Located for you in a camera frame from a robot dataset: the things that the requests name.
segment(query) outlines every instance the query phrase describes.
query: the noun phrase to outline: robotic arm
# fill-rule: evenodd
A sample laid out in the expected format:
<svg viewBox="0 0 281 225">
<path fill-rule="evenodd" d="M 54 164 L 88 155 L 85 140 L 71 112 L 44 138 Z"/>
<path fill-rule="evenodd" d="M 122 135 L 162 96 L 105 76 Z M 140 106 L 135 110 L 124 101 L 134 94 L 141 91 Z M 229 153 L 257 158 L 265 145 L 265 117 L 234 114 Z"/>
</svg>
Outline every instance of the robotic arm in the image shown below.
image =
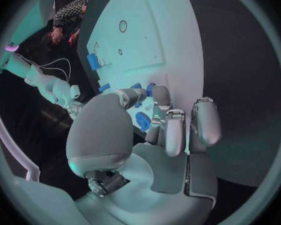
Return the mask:
<svg viewBox="0 0 281 225">
<path fill-rule="evenodd" d="M 40 67 L 28 64 L 16 53 L 13 53 L 8 62 L 1 68 L 23 78 L 25 83 L 37 87 L 39 93 L 52 104 L 66 109 L 74 119 L 82 104 L 75 99 L 80 96 L 77 85 L 70 86 L 68 82 L 55 76 L 46 75 Z"/>
</svg>

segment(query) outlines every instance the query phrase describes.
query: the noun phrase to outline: white curved surface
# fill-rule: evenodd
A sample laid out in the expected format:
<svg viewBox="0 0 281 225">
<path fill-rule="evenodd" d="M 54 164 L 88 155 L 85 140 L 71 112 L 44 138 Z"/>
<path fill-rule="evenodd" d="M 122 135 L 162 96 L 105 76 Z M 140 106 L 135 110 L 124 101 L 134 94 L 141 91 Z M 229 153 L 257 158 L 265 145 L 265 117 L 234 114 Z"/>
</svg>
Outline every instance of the white curved surface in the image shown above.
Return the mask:
<svg viewBox="0 0 281 225">
<path fill-rule="evenodd" d="M 4 126 L 1 117 L 0 139 L 12 156 L 27 170 L 26 180 L 39 182 L 41 174 L 39 167 L 33 161 L 31 161 L 29 157 L 27 157 L 25 153 L 23 153 L 23 151 L 18 147 Z"/>
<path fill-rule="evenodd" d="M 119 28 L 122 20 L 127 23 L 125 32 Z M 203 95 L 204 79 L 201 37 L 189 0 L 110 0 L 87 50 L 105 64 L 96 70 L 100 85 L 110 84 L 102 94 L 136 83 L 143 88 L 149 83 L 166 86 L 174 108 L 185 111 L 189 129 L 193 103 Z M 135 115 L 143 112 L 151 118 L 152 98 L 128 112 L 139 127 Z"/>
</svg>

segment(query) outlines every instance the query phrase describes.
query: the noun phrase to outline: black and white shirt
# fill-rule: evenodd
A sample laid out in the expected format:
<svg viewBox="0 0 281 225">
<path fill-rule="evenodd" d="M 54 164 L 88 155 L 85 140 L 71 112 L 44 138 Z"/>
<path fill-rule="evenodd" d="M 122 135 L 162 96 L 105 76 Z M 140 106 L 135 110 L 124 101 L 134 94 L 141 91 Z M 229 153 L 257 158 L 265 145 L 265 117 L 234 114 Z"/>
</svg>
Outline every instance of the black and white shirt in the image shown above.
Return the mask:
<svg viewBox="0 0 281 225">
<path fill-rule="evenodd" d="M 82 5 L 87 6 L 88 2 L 89 0 L 74 0 L 55 14 L 53 27 L 63 28 L 62 33 L 65 39 L 70 38 L 80 28 L 83 18 Z"/>
</svg>

